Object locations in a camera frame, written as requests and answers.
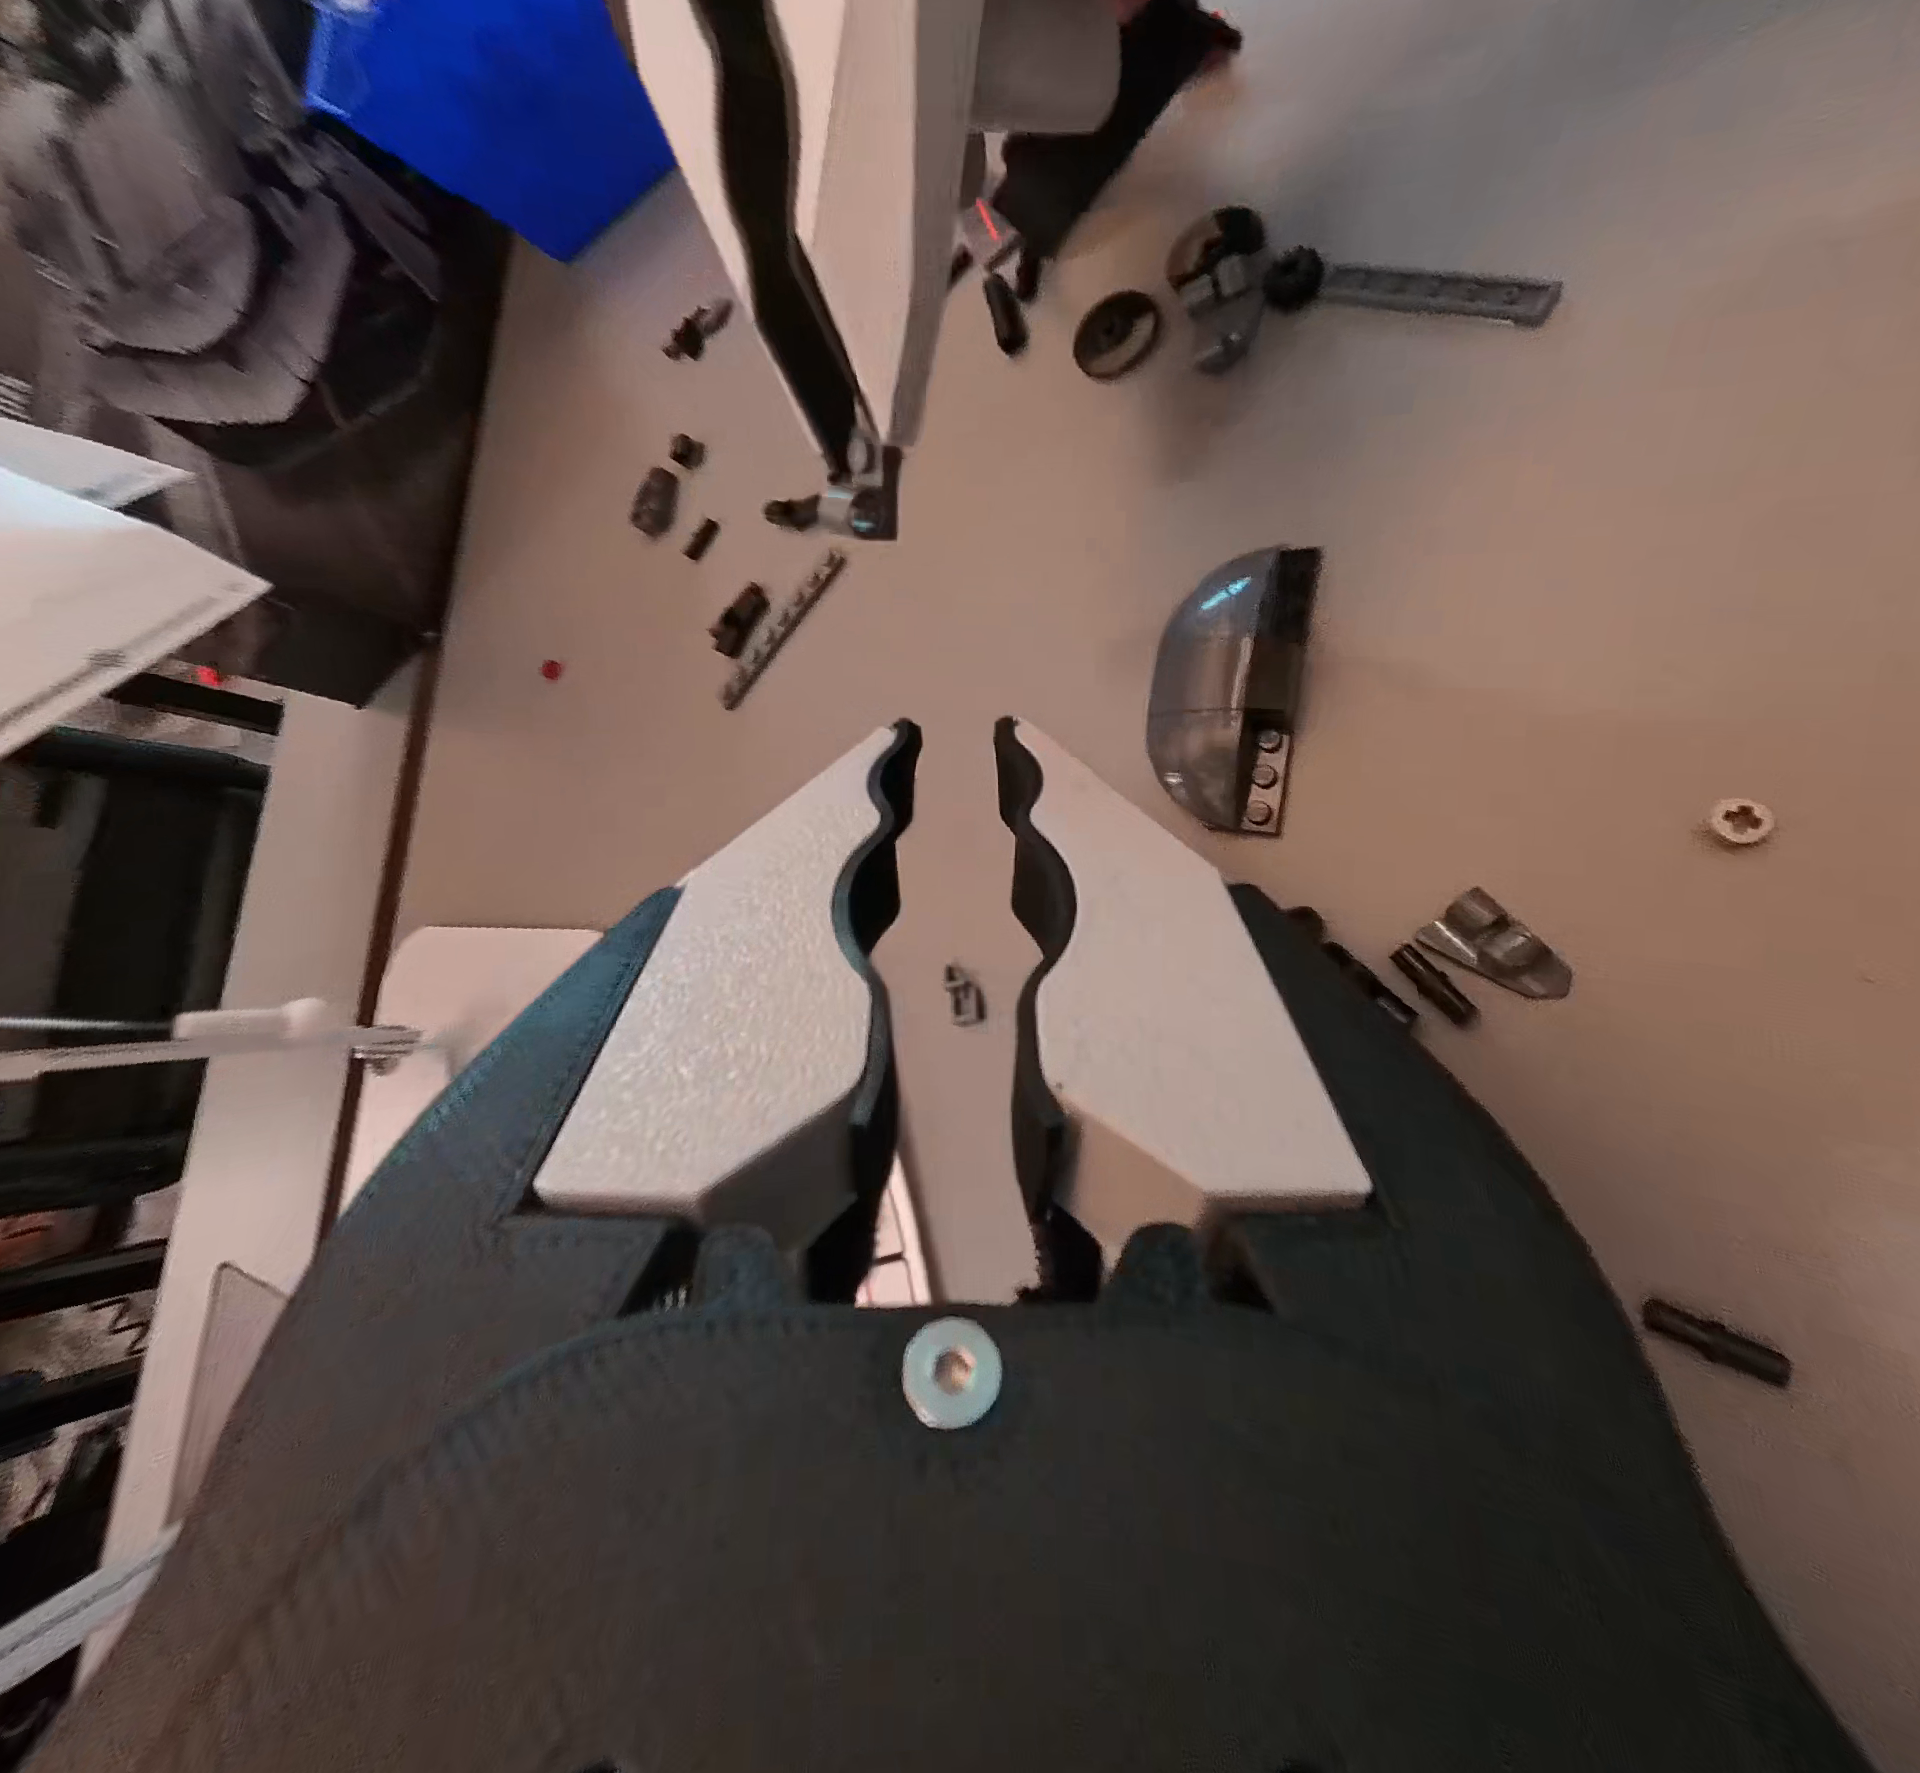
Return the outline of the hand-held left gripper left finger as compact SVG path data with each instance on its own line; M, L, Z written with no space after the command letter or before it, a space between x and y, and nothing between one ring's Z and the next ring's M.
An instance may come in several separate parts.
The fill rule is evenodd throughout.
M898 1150L877 943L923 734L879 727L674 886L531 1183L542 1209L749 1226L854 1302Z

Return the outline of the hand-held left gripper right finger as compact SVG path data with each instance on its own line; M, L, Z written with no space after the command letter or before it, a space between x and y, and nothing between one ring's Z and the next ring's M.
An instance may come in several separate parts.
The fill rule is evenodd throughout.
M1373 1185L1213 864L1033 723L993 731L1014 1003L1011 1148L1044 1295L1093 1295L1136 1232L1360 1209Z

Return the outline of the grey domed lego assembly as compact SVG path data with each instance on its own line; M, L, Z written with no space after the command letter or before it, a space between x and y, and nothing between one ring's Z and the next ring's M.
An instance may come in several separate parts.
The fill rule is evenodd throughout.
M1314 545L1247 553L1166 619L1143 749L1165 796L1199 825L1283 831L1322 572Z

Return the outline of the black round lego dish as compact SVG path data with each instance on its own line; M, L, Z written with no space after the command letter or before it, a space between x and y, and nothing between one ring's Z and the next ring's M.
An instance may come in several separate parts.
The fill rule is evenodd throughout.
M1153 295L1121 289L1086 309L1074 327L1070 357L1096 385L1115 385L1136 373L1161 345L1163 311Z

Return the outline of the grey lego wedge assembly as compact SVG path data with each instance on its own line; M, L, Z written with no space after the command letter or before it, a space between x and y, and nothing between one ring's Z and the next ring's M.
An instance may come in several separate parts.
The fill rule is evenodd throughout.
M1526 1000L1557 1002L1573 992L1570 964L1484 889L1466 889L1420 925L1414 947Z

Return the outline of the long grey lego plate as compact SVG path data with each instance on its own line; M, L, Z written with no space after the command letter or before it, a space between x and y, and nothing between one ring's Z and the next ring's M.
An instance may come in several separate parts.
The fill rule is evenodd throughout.
M729 679L721 685L718 706L723 712L737 712L755 690L759 679L779 660L785 645L797 635L807 619L816 612L820 596L833 586L849 563L847 553L830 548L774 608L749 635L746 651L733 660Z

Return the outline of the lego set box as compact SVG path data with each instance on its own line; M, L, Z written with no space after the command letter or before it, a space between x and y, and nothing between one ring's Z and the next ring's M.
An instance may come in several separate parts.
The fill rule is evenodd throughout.
M185 660L363 707L439 638L509 238L305 102L319 0L4 0L4 414L267 586Z

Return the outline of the blue plastic bin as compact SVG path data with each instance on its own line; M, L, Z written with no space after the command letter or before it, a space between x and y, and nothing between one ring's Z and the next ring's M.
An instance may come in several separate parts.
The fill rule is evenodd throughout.
M674 170L607 0L314 0L302 91L559 261Z

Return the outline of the white stand base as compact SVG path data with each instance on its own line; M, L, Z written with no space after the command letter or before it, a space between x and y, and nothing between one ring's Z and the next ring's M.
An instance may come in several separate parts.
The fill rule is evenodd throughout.
M539 993L599 943L591 928L421 928L398 947L377 1012L421 1032L394 1072L366 1080L340 1204L350 1205L408 1125ZM12 1276L6 1295L32 1298L37 1320L101 1319L159 1282L166 1240L72 1255Z

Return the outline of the grey beam assembly with gear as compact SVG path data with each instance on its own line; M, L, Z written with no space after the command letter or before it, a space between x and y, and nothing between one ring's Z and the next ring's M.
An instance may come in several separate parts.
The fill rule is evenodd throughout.
M1188 323L1193 369L1213 379L1249 355L1264 322L1316 307L1539 329L1562 299L1560 280L1332 261L1307 245L1275 250L1246 206L1190 223L1166 253L1165 282Z

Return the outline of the instruction booklet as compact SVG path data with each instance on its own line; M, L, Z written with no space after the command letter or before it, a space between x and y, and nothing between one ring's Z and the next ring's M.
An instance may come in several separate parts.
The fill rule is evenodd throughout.
M1 420L1 757L270 594L228 534L138 516L204 493L169 463Z

